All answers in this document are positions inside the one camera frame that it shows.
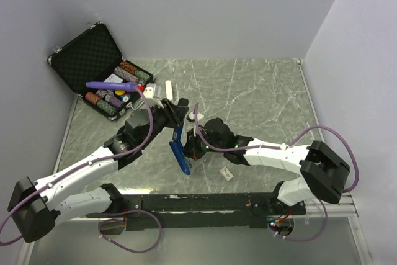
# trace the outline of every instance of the white sticker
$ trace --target white sticker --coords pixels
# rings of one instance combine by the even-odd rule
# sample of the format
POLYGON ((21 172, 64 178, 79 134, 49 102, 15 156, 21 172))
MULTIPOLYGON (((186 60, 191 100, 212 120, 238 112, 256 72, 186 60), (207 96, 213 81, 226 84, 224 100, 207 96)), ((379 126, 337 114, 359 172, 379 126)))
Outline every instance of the white sticker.
POLYGON ((229 171, 229 169, 227 167, 223 167, 220 171, 220 173, 222 174, 222 176, 229 181, 230 179, 232 179, 234 177, 234 175, 229 171))
POLYGON ((112 83, 121 83, 124 80, 120 78, 119 76, 116 76, 115 74, 111 74, 109 77, 104 82, 112 82, 112 83))

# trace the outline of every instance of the purple plastic object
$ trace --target purple plastic object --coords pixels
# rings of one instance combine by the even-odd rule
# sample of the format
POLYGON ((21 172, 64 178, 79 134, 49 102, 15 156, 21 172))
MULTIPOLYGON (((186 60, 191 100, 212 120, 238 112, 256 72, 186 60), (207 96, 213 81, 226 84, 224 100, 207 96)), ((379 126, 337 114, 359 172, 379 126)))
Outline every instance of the purple plastic object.
POLYGON ((136 82, 127 83, 113 83, 113 82, 87 82, 86 86, 88 88, 94 89, 110 89, 110 90, 124 90, 127 92, 135 92, 135 86, 138 84, 136 82))

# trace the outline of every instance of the wire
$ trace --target wire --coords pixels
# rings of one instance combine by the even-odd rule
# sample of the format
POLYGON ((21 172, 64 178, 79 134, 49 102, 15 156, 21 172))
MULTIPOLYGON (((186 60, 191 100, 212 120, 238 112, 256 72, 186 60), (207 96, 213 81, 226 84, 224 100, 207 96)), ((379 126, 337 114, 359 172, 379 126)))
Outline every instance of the wire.
POLYGON ((160 221, 158 220, 157 217, 155 217, 155 216, 154 216, 153 214, 151 214, 150 212, 147 212, 147 211, 144 211, 144 210, 130 210, 130 211, 120 212, 120 213, 102 213, 102 214, 103 214, 103 215, 106 215, 106 216, 108 216, 108 217, 119 217, 119 216, 121 216, 121 215, 126 215, 126 214, 130 214, 130 213, 144 213, 144 214, 149 215, 150 217, 152 217, 152 218, 156 221, 156 223, 157 223, 157 225, 158 225, 158 227, 159 227, 159 236, 157 237, 156 242, 155 242, 152 246, 150 246, 149 248, 143 249, 143 250, 141 250, 141 251, 137 251, 137 250, 134 250, 134 249, 127 248, 126 246, 121 245, 120 243, 114 241, 113 239, 111 239, 111 238, 109 238, 109 237, 103 235, 102 232, 100 231, 100 228, 102 227, 102 225, 103 225, 104 223, 109 223, 109 222, 124 222, 123 220, 117 220, 117 219, 115 219, 115 218, 111 218, 110 220, 104 220, 103 222, 100 222, 100 223, 98 224, 99 237, 100 237, 100 238, 103 238, 104 240, 107 240, 108 242, 113 243, 114 245, 118 246, 119 248, 122 248, 122 249, 124 249, 124 250, 126 250, 126 251, 129 251, 130 253, 136 253, 136 254, 147 253, 148 251, 151 251, 153 248, 155 248, 155 247, 159 244, 160 239, 161 239, 161 234, 163 233, 163 229, 161 228, 160 221))
MULTIPOLYGON (((121 158, 121 157, 123 157, 123 156, 125 156, 125 155, 130 155, 131 153, 134 153, 134 152, 140 150, 142 147, 144 147, 144 145, 149 141, 150 136, 151 136, 151 134, 152 134, 152 132, 153 132, 153 126, 154 126, 154 123, 153 123, 153 115, 152 115, 152 113, 151 113, 151 109, 150 109, 149 102, 148 102, 148 100, 145 98, 145 96, 143 95, 143 93, 142 93, 138 88, 135 88, 135 90, 140 94, 141 98, 143 99, 143 102, 145 103, 145 105, 146 105, 146 107, 147 107, 147 109, 148 109, 148 115, 149 115, 149 132, 148 132, 148 135, 146 136, 146 138, 142 141, 142 143, 139 144, 137 147, 135 147, 135 148, 133 148, 133 149, 131 149, 131 150, 128 150, 128 151, 126 151, 126 152, 118 153, 118 154, 116 154, 116 155, 109 155, 109 156, 105 156, 105 157, 102 157, 102 158, 97 158, 97 159, 94 159, 94 160, 92 160, 92 161, 87 161, 87 162, 85 162, 85 163, 83 163, 83 164, 80 164, 80 165, 78 165, 77 167, 73 168, 72 170, 70 170, 70 171, 68 171, 68 172, 66 172, 66 173, 64 173, 64 174, 62 174, 60 177, 54 179, 54 180, 51 182, 51 184, 54 185, 54 184, 56 184, 57 182, 59 182, 59 181, 65 179, 66 177, 72 175, 72 174, 75 173, 76 171, 79 171, 80 169, 82 169, 82 168, 84 168, 85 166, 87 166, 90 162, 92 162, 92 164, 94 164, 94 163, 98 163, 98 162, 100 162, 100 161, 105 161, 105 160, 111 159, 111 158, 113 158, 113 159, 115 159, 115 158, 121 158)), ((22 201, 20 201, 13 209, 11 209, 11 211, 7 214, 7 216, 6 216, 6 218, 3 220, 3 222, 0 223, 0 234, 1 234, 2 229, 4 228, 4 226, 6 225, 7 221, 13 216, 14 213, 17 212, 17 210, 19 210, 19 209, 20 209, 24 204, 26 204, 26 202, 28 202, 31 198, 35 197, 36 195, 39 195, 41 192, 43 192, 44 190, 46 190, 46 189, 48 189, 48 188, 50 188, 50 185, 49 185, 49 184, 46 184, 45 186, 41 187, 41 188, 38 189, 37 191, 35 191, 35 192, 33 192, 32 194, 28 195, 25 199, 23 199, 22 201)), ((0 246, 11 245, 11 244, 17 242, 17 241, 20 240, 20 239, 22 239, 22 235, 21 235, 21 236, 18 236, 17 238, 15 238, 15 239, 13 239, 13 240, 11 240, 11 241, 7 241, 7 242, 2 242, 2 241, 0 241, 0 246)))
POLYGON ((317 232, 317 233, 316 233, 315 235, 313 235, 312 237, 309 237, 309 238, 292 238, 292 237, 285 237, 285 236, 282 236, 282 235, 278 234, 275 230, 273 230, 272 228, 269 227, 270 230, 272 230, 272 231, 275 233, 275 236, 276 236, 276 237, 283 238, 283 239, 288 240, 288 241, 307 242, 307 241, 311 241, 311 240, 314 240, 314 239, 319 238, 319 237, 321 236, 321 234, 324 233, 324 231, 325 231, 325 229, 326 229, 326 227, 327 227, 327 224, 328 224, 328 213, 327 213, 327 208, 325 207, 323 201, 321 201, 321 200, 319 200, 319 201, 320 201, 320 203, 321 203, 321 205, 323 206, 323 209, 324 209, 324 223, 323 223, 323 226, 321 227, 320 231, 317 232))
MULTIPOLYGON (((212 150, 219 151, 219 152, 231 152, 231 151, 248 150, 248 149, 256 149, 256 148, 268 148, 268 149, 275 149, 275 150, 280 150, 281 149, 281 147, 279 147, 279 146, 268 146, 268 145, 254 145, 254 146, 244 146, 244 147, 237 147, 237 148, 217 148, 217 147, 214 147, 211 144, 209 144, 209 142, 206 141, 206 139, 203 136, 203 133, 201 132, 201 129, 200 129, 200 126, 199 126, 199 121, 198 121, 198 118, 197 118, 198 112, 199 112, 199 104, 196 103, 196 105, 194 107, 194 124, 196 126, 196 132, 198 133, 201 141, 203 141, 203 143, 206 144, 212 150)), ((327 130, 327 131, 333 133, 342 142, 342 144, 345 146, 345 148, 346 148, 346 150, 347 150, 347 152, 348 152, 348 154, 349 154, 349 156, 350 156, 350 158, 352 160, 352 163, 353 163, 354 182, 353 182, 352 186, 348 187, 343 192, 353 191, 353 189, 355 189, 355 187, 359 183, 359 178, 360 178, 359 167, 357 165, 357 161, 355 160, 355 156, 354 156, 353 151, 351 150, 349 144, 347 144, 346 140, 337 131, 335 131, 335 130, 329 128, 329 127, 325 127, 324 125, 314 125, 312 127, 308 127, 303 132, 301 132, 299 134, 299 136, 297 136, 289 144, 289 146, 292 147, 304 135, 306 135, 308 132, 310 132, 311 130, 314 130, 316 128, 321 129, 321 130, 327 130)))
POLYGON ((290 210, 287 212, 287 214, 286 214, 283 218, 280 218, 280 219, 278 219, 278 220, 275 220, 275 222, 282 223, 282 222, 284 222, 291 214, 292 214, 292 209, 290 209, 290 210))

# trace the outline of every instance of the cable clip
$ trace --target cable clip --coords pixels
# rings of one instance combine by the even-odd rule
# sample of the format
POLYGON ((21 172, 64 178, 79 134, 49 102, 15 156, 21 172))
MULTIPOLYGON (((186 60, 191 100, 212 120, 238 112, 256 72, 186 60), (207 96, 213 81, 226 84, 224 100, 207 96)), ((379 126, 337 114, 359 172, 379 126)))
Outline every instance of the cable clip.
POLYGON ((287 148, 290 148, 290 145, 287 145, 287 144, 285 144, 285 143, 282 143, 282 144, 280 145, 280 149, 283 150, 283 151, 287 150, 287 148))

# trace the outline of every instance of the case lid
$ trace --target case lid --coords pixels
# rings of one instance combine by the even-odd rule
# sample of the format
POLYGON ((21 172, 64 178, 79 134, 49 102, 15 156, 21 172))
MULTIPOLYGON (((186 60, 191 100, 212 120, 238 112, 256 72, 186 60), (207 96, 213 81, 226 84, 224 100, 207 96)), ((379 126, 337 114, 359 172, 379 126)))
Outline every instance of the case lid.
POLYGON ((69 88, 79 94, 86 82, 106 76, 107 70, 115 68, 121 60, 120 49, 105 24, 100 22, 48 58, 69 88))

